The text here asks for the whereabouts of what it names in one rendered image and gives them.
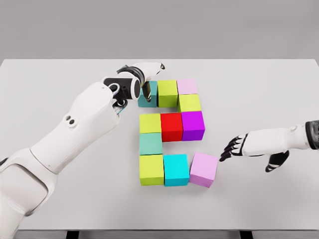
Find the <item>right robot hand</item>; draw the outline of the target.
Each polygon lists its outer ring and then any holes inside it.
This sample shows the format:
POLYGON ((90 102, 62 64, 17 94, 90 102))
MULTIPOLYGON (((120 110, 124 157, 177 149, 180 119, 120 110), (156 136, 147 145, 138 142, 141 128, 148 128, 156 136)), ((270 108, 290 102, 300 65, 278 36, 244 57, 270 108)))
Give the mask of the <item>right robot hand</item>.
POLYGON ((290 156, 284 144, 283 129, 262 129, 238 135, 229 141, 220 155, 220 162, 233 156, 258 157, 269 155, 269 162, 265 168, 271 172, 282 166, 290 156))

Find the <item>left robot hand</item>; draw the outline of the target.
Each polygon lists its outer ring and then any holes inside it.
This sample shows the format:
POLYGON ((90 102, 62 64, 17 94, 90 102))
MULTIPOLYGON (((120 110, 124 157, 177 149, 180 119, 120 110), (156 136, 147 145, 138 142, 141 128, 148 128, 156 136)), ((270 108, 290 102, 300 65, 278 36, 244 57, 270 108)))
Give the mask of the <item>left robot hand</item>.
POLYGON ((136 63, 134 67, 138 68, 142 74, 143 79, 141 80, 141 89, 143 96, 147 102, 151 101, 151 86, 149 81, 155 77, 160 71, 165 69, 163 63, 160 62, 147 62, 147 63, 136 63))

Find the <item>dark teal block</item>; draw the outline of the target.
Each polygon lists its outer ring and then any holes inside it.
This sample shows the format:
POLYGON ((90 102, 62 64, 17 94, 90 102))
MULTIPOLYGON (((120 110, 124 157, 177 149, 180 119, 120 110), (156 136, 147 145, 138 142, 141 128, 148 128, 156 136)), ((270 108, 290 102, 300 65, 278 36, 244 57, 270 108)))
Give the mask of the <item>dark teal block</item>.
POLYGON ((141 89, 141 94, 138 99, 138 106, 142 108, 156 108, 157 107, 157 81, 150 81, 151 87, 151 101, 147 102, 143 96, 143 90, 141 89))

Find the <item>light pink block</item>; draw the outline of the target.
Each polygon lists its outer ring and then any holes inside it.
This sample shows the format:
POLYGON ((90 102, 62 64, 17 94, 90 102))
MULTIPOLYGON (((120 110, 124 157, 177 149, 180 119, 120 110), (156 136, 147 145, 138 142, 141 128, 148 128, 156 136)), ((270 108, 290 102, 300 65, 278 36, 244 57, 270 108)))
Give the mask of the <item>light pink block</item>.
POLYGON ((179 95, 198 94, 195 79, 177 79, 177 91, 179 95))
POLYGON ((217 165, 217 157, 195 152, 190 168, 189 182, 210 188, 215 180, 217 165))

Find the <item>yellow-green block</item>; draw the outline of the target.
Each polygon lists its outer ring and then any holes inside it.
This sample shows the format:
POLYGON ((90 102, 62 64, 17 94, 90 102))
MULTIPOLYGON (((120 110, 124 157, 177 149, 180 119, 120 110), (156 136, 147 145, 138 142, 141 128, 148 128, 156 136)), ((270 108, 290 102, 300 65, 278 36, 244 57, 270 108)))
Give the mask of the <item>yellow-green block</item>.
POLYGON ((160 114, 141 114, 140 133, 161 133, 160 114))
POLYGON ((158 107, 177 107, 178 90, 176 80, 158 81, 158 107))
POLYGON ((140 183, 142 186, 164 184, 163 155, 140 155, 139 158, 140 183))
POLYGON ((201 111, 199 95, 198 94, 179 95, 177 110, 179 113, 201 111))

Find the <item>red block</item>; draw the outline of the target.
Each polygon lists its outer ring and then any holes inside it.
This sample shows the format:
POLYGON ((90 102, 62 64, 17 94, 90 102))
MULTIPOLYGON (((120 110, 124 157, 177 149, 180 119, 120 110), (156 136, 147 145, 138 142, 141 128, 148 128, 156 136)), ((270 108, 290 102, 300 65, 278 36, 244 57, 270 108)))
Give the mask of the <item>red block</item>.
POLYGON ((182 141, 183 125, 181 113, 161 114, 160 121, 163 142, 182 141))

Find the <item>purple block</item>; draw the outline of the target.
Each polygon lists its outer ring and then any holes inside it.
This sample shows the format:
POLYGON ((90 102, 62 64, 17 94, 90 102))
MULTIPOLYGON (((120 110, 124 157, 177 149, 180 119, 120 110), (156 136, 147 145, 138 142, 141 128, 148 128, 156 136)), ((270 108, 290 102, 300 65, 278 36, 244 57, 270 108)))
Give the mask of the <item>purple block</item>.
POLYGON ((182 112, 183 135, 182 141, 202 140, 205 124, 202 111, 182 112))

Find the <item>sea green block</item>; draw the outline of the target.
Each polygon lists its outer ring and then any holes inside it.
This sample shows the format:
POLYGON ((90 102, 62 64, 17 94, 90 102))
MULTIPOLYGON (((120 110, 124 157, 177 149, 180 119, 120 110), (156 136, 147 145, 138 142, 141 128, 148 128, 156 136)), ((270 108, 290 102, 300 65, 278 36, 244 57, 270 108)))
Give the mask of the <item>sea green block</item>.
POLYGON ((163 154, 161 133, 140 133, 140 155, 163 154))

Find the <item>cyan block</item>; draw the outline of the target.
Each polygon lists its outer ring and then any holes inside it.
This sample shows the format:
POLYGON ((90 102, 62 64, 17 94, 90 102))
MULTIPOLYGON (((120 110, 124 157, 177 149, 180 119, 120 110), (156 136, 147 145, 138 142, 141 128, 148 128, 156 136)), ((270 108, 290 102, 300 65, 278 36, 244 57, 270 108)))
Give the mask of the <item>cyan block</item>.
POLYGON ((164 185, 186 186, 189 182, 189 166, 186 154, 172 154, 163 156, 164 185))

